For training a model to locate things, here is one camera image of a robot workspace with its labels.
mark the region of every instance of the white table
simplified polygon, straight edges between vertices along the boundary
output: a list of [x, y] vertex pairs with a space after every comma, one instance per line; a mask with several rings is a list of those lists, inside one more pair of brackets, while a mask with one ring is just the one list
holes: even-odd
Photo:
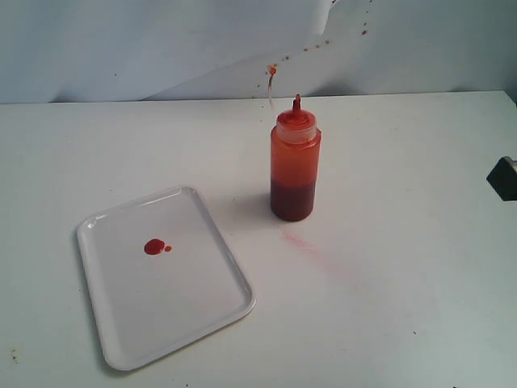
[[[290, 100], [277, 100], [278, 109]], [[502, 92], [303, 99], [314, 213], [269, 211], [263, 100], [0, 107], [0, 386], [515, 387], [517, 156]], [[197, 187], [257, 296], [134, 373], [104, 363], [75, 240], [86, 216]]]

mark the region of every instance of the sauce bottle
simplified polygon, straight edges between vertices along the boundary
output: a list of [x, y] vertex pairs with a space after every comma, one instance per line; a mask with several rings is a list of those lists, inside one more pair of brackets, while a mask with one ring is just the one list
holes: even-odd
[[322, 131], [300, 102], [296, 95], [271, 131], [271, 210], [285, 221], [303, 220], [314, 205]]

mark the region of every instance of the bottle cap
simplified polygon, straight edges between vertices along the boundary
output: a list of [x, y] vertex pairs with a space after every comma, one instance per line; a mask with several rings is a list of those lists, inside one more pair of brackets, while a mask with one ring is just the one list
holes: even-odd
[[292, 109], [280, 113], [276, 119], [278, 137], [286, 143], [306, 143], [317, 135], [316, 116], [301, 109], [300, 102], [300, 95], [296, 95], [292, 101]]

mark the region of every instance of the white backdrop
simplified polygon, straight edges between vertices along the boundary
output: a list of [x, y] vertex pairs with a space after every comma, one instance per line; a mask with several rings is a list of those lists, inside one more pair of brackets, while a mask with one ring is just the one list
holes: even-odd
[[0, 103], [263, 97], [274, 63], [275, 96], [517, 97], [516, 0], [342, 0], [318, 36], [330, 3], [4, 0]]

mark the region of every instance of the white tray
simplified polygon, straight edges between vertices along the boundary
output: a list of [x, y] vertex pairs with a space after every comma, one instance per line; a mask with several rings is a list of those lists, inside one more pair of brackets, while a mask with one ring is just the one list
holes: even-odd
[[[114, 369], [139, 368], [254, 307], [249, 283], [192, 188], [97, 213], [77, 234], [103, 355]], [[172, 249], [147, 255], [152, 238]]]

